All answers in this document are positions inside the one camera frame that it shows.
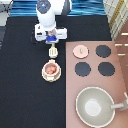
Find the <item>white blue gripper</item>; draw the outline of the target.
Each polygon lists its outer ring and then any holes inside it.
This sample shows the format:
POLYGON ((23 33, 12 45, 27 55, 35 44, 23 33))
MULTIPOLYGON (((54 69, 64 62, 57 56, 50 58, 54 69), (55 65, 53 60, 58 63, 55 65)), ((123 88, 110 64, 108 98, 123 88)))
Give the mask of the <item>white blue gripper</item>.
POLYGON ((35 39, 46 41, 47 43, 57 43, 60 39, 67 38, 66 28, 54 28, 53 30, 45 30, 40 24, 35 25, 35 39))

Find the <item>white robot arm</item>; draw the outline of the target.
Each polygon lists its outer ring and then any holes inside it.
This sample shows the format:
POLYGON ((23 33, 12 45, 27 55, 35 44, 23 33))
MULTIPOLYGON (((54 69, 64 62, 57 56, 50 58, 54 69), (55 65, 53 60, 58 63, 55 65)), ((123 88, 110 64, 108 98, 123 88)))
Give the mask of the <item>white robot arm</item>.
POLYGON ((39 23, 35 25, 37 41, 53 42, 67 38, 66 28, 57 28, 56 15, 68 15, 72 0, 37 0, 36 14, 39 23))

